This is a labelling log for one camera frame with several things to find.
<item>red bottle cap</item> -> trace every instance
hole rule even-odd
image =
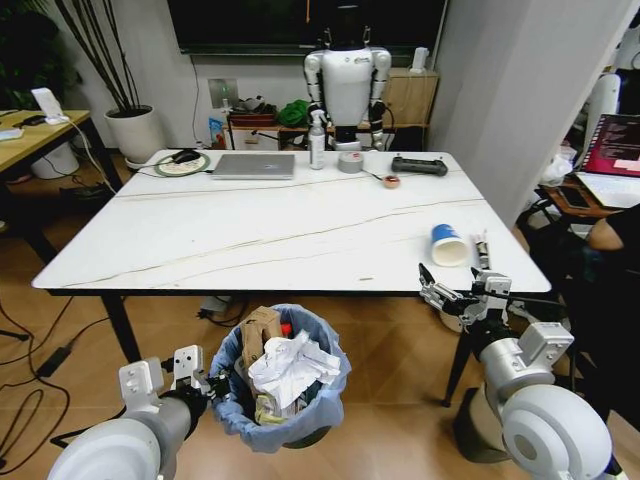
[[[282,325],[280,325],[280,328],[282,329],[283,337],[288,338],[293,333],[293,327],[290,323],[283,323]]]

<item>blue trash bag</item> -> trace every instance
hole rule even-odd
[[[275,453],[284,444],[291,444],[316,432],[322,427],[335,427],[342,423],[344,410],[340,394],[347,386],[347,374],[351,364],[338,345],[338,334],[326,320],[306,310],[300,305],[275,305],[283,323],[289,322],[293,335],[306,330],[309,337],[320,345],[325,352],[340,358],[340,374],[331,385],[315,382],[307,391],[307,398],[315,393],[308,406],[282,425],[261,426],[252,418],[255,412],[255,400],[245,381],[234,369],[234,363],[242,355],[242,333],[240,326],[235,327],[222,341],[218,353],[213,357],[211,375],[225,368],[231,372],[231,394],[227,401],[216,400],[213,411],[216,419],[222,422],[227,435],[240,434],[242,441],[254,452]]]

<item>television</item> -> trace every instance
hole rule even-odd
[[[191,55],[306,55],[322,49],[339,0],[168,0],[178,46]],[[430,52],[446,0],[361,0],[372,46],[394,57]]]

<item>white cup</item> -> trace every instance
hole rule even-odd
[[[441,267],[457,267],[467,261],[469,249],[451,225],[441,223],[431,231],[431,258]]]

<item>marble table top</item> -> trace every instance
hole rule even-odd
[[[170,153],[160,151],[148,163]],[[223,153],[247,152],[205,153],[215,166]],[[441,158],[449,173],[401,173],[401,186],[389,190],[367,173],[340,172],[335,152],[326,152],[327,165],[318,171],[309,168],[308,152],[290,153],[296,157],[293,180],[134,175],[33,286],[87,295],[144,290],[406,295],[420,290],[418,263],[423,262],[436,280],[469,289],[468,266],[438,267],[431,260],[431,228],[448,223],[470,246],[471,235],[486,230],[492,269],[512,278],[513,291],[550,288],[449,154],[403,153]],[[393,156],[366,152],[365,169],[387,175]],[[152,168],[144,171],[155,175]],[[476,262],[473,255],[468,265]]]

